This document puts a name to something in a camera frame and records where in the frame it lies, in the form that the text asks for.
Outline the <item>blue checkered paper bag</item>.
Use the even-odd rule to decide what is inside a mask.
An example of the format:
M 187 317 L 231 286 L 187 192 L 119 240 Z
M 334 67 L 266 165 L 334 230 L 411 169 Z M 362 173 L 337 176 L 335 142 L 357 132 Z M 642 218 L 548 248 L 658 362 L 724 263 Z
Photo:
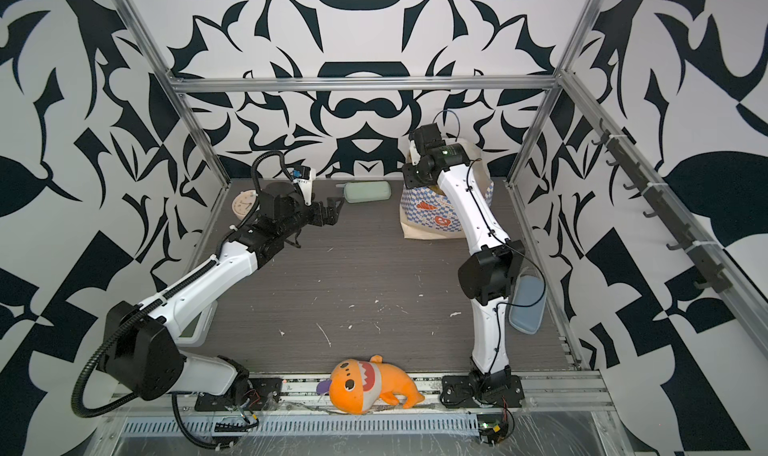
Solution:
M 470 158 L 469 165 L 453 166 L 442 172 L 437 186 L 406 188 L 401 196 L 400 223 L 407 239 L 461 239 L 469 237 L 470 247 L 494 247 L 508 239 L 490 210 L 494 183 L 478 148 L 460 139 Z M 462 224 L 469 224 L 469 232 Z

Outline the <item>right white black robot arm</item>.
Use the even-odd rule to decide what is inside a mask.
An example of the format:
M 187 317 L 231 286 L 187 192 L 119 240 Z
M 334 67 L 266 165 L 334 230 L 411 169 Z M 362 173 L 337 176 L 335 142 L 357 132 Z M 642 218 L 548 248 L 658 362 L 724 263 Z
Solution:
M 473 310 L 474 397 L 488 403 L 510 387 L 512 371 L 506 354 L 503 320 L 509 309 L 540 309 L 547 286 L 533 300 L 518 298 L 518 282 L 527 259 L 520 241 L 512 240 L 497 222 L 474 176 L 476 160 L 460 143 L 447 142 L 435 123 L 409 135 L 411 161 L 402 168 L 409 190 L 436 186 L 451 203 L 462 226 L 469 257 L 458 269 L 460 287 Z

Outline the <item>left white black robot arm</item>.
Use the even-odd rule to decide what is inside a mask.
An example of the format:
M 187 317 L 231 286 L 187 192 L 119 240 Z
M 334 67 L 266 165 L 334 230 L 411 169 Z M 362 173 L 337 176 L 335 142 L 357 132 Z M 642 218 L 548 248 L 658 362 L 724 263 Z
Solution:
M 185 353 L 183 331 L 206 308 L 241 280 L 266 266 L 285 246 L 297 247 L 307 226 L 337 223 L 343 198 L 314 198 L 312 168 L 285 162 L 281 151 L 259 156 L 251 165 L 255 201 L 220 240 L 214 253 L 177 282 L 137 304 L 120 302 L 107 315 L 101 345 L 77 377 L 70 405 L 80 418 L 95 418 L 135 400 L 166 394 L 204 393 L 239 406 L 249 391 L 249 372 L 223 356 Z M 129 393 L 103 406 L 85 403 L 85 390 L 101 371 Z

